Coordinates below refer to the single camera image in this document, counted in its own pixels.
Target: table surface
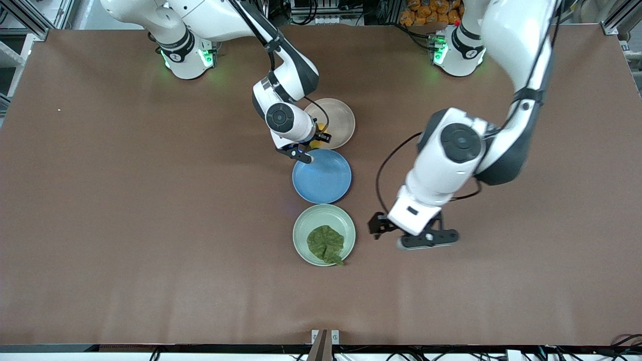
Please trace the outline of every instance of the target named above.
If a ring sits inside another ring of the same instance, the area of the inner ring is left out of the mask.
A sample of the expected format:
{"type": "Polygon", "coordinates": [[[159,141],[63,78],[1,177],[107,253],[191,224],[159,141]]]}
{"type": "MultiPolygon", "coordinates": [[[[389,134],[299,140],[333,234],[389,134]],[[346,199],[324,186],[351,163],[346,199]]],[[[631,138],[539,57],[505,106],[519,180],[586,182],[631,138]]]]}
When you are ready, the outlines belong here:
{"type": "MultiPolygon", "coordinates": [[[[374,176],[429,116],[502,124],[512,88],[489,58],[452,78],[394,28],[285,28],[320,71],[313,99],[357,119],[339,149],[357,227],[344,267],[314,267],[291,230],[311,204],[251,104],[269,61],[226,43],[183,81],[143,31],[51,31],[0,131],[0,342],[608,344],[642,330],[642,101],[616,37],[563,26],[528,164],[449,204],[452,247],[374,241],[374,176]]],[[[382,176],[386,201],[415,158],[382,176]]]]}

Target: blue plate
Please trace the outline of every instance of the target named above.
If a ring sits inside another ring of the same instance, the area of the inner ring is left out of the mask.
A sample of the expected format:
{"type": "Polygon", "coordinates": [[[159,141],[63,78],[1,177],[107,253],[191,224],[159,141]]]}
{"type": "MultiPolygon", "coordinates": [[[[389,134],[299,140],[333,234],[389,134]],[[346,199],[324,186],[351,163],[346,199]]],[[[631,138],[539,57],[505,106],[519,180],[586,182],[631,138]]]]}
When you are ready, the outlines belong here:
{"type": "Polygon", "coordinates": [[[350,188],[352,171],[341,154],[329,149],[308,152],[310,164],[297,162],[292,171],[292,183],[297,193],[310,203],[336,202],[350,188]]]}

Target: green leaf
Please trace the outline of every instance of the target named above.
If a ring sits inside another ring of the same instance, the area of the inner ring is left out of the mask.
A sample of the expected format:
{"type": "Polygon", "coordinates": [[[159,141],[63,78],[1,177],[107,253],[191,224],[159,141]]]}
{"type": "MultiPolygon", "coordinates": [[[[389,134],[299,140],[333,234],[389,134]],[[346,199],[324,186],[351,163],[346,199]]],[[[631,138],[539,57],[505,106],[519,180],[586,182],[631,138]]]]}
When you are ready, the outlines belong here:
{"type": "Polygon", "coordinates": [[[308,235],[310,252],[326,263],[343,265],[339,252],[343,249],[343,236],[329,225],[315,228],[308,235]]]}

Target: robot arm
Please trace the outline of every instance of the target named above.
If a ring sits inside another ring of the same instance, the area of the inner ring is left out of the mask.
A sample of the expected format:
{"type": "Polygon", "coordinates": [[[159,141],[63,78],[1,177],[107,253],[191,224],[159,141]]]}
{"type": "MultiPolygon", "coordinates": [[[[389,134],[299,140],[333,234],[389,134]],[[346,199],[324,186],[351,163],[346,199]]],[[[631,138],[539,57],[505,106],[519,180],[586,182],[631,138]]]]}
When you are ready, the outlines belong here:
{"type": "Polygon", "coordinates": [[[315,119],[296,101],[318,85],[314,64],[292,46],[283,34],[252,4],[244,0],[101,0],[115,19],[146,28],[162,50],[166,65],[183,79],[200,76],[213,66],[211,42],[255,36],[272,56],[283,60],[277,69],[253,88],[252,103],[268,127],[282,154],[310,163],[312,158],[299,149],[312,140],[328,142],[329,134],[317,128],[315,119]]]}
{"type": "Polygon", "coordinates": [[[376,213],[370,220],[375,238],[400,228],[404,236],[398,246],[404,250],[452,244],[458,233],[443,228],[441,209],[455,192],[470,177],[497,185],[519,175],[548,86],[551,44],[545,38],[557,1],[530,1],[528,11],[522,6],[515,0],[493,1],[481,23],[488,54],[516,90],[507,121],[497,128],[456,108],[434,113],[395,204],[387,216],[376,213]]]}

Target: wire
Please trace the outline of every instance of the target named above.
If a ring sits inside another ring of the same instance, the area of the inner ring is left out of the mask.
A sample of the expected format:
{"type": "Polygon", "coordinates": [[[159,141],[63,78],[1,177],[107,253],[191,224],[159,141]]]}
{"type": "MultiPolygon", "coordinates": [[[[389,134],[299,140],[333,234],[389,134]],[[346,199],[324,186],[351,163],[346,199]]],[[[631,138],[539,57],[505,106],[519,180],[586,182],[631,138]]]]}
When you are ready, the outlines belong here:
{"type": "MultiPolygon", "coordinates": [[[[292,1],[293,0],[290,0],[290,10],[292,9],[292,1]]],[[[317,17],[317,10],[318,10],[318,6],[319,6],[317,0],[308,0],[308,1],[310,3],[310,10],[309,10],[308,15],[306,16],[306,18],[302,22],[296,22],[296,21],[292,20],[292,18],[290,18],[290,22],[292,24],[308,25],[309,23],[311,23],[315,19],[315,17],[317,17]]]]}
{"type": "Polygon", "coordinates": [[[397,24],[396,22],[385,22],[385,23],[383,23],[382,25],[385,25],[385,26],[394,26],[395,28],[397,28],[397,29],[399,29],[399,30],[401,30],[401,31],[405,32],[405,33],[406,33],[406,34],[408,34],[408,35],[414,36],[414,37],[418,37],[418,38],[422,38],[422,39],[428,39],[428,38],[430,38],[430,36],[429,36],[429,35],[420,34],[420,33],[415,33],[414,31],[410,31],[407,27],[405,27],[405,26],[403,26],[403,25],[401,25],[401,24],[397,24]]]}
{"type": "MultiPolygon", "coordinates": [[[[477,183],[477,190],[476,191],[472,192],[471,194],[462,195],[460,197],[453,197],[453,198],[451,198],[450,202],[454,202],[456,200],[462,200],[462,199],[474,197],[474,196],[480,194],[482,192],[482,184],[479,182],[479,179],[477,179],[477,178],[475,178],[475,183],[477,183]]],[[[488,357],[488,358],[495,358],[495,357],[491,357],[488,354],[485,354],[485,356],[488,357]]],[[[496,360],[504,360],[504,358],[495,358],[495,359],[496,360]]]]}
{"type": "Polygon", "coordinates": [[[274,53],[269,52],[268,57],[270,57],[270,70],[274,71],[274,53]]]}
{"type": "Polygon", "coordinates": [[[390,359],[395,355],[399,355],[399,356],[403,357],[406,361],[410,361],[410,359],[408,357],[406,357],[406,355],[404,355],[404,354],[402,354],[400,352],[391,353],[390,356],[388,356],[388,358],[386,358],[386,361],[390,361],[390,359]]]}
{"type": "Polygon", "coordinates": [[[410,142],[412,139],[419,137],[422,133],[423,132],[413,134],[411,137],[404,140],[400,145],[397,146],[397,148],[395,148],[392,152],[390,152],[390,154],[388,154],[388,157],[386,157],[383,163],[381,163],[381,166],[379,166],[379,170],[377,171],[377,177],[374,179],[374,189],[377,192],[377,199],[379,200],[379,204],[381,204],[381,208],[383,208],[383,211],[385,213],[388,213],[388,207],[386,207],[386,204],[383,202],[383,198],[381,198],[381,191],[379,190],[379,178],[381,177],[381,172],[383,171],[383,167],[386,166],[386,163],[390,160],[390,158],[392,158],[393,155],[395,155],[395,153],[397,153],[399,149],[401,149],[404,145],[408,144],[408,142],[410,142]]]}
{"type": "Polygon", "coordinates": [[[323,129],[319,130],[319,132],[321,132],[321,133],[325,132],[325,130],[327,129],[327,126],[330,125],[330,117],[327,116],[327,113],[325,112],[325,109],[321,108],[321,106],[319,104],[317,104],[314,100],[308,98],[307,96],[304,96],[303,98],[305,100],[309,101],[310,103],[316,105],[317,108],[321,109],[321,111],[323,112],[323,115],[325,115],[325,126],[323,127],[323,129]]]}
{"type": "Polygon", "coordinates": [[[2,6],[0,6],[0,24],[2,24],[6,17],[9,15],[9,12],[6,11],[2,6]]]}
{"type": "Polygon", "coordinates": [[[161,352],[167,352],[167,348],[163,345],[156,346],[152,355],[150,356],[150,361],[159,361],[161,358],[161,352]]]}
{"type": "Polygon", "coordinates": [[[611,347],[612,347],[612,348],[614,348],[614,347],[618,347],[618,346],[620,346],[620,345],[622,345],[622,344],[625,344],[625,343],[627,343],[628,341],[634,340],[634,339],[636,339],[636,338],[638,338],[638,337],[642,337],[642,333],[635,333],[635,334],[633,334],[633,335],[631,335],[631,336],[628,336],[628,337],[626,337],[626,338],[622,339],[621,341],[618,341],[618,342],[616,342],[616,343],[612,344],[612,345],[611,345],[611,347]]]}
{"type": "MultiPolygon", "coordinates": [[[[566,0],[562,0],[562,3],[560,4],[561,6],[564,6],[566,3],[566,0]]],[[[550,19],[548,20],[548,27],[547,29],[551,28],[551,25],[553,23],[553,19],[555,18],[555,14],[557,13],[557,9],[554,9],[553,14],[551,15],[550,19]]],[[[560,27],[560,18],[557,17],[557,23],[555,25],[555,31],[553,32],[553,38],[551,40],[551,54],[553,53],[553,45],[555,45],[555,41],[557,40],[557,31],[559,30],[560,27]]],[[[542,42],[539,44],[539,49],[537,50],[537,56],[535,57],[535,60],[533,61],[533,66],[530,68],[530,73],[528,74],[528,78],[526,78],[526,84],[524,85],[525,87],[528,87],[528,83],[530,83],[531,78],[533,77],[533,74],[535,73],[535,67],[537,65],[537,61],[539,60],[539,57],[542,55],[542,51],[544,50],[544,44],[546,43],[546,36],[542,39],[542,42]]],[[[516,104],[515,107],[513,107],[513,111],[510,113],[508,118],[506,119],[506,122],[504,124],[508,124],[514,117],[515,114],[517,114],[517,110],[519,108],[519,104],[516,104]]]]}
{"type": "Polygon", "coordinates": [[[418,47],[420,47],[422,49],[425,49],[425,50],[437,50],[438,49],[435,46],[426,46],[424,44],[421,44],[419,41],[417,41],[417,39],[415,39],[415,37],[417,37],[417,38],[420,38],[420,39],[428,40],[430,38],[430,36],[428,36],[428,35],[424,35],[424,34],[415,33],[413,31],[410,31],[407,27],[402,26],[400,24],[397,24],[396,22],[386,22],[383,25],[391,25],[391,26],[394,26],[395,28],[405,32],[410,37],[410,40],[412,40],[418,47]]]}

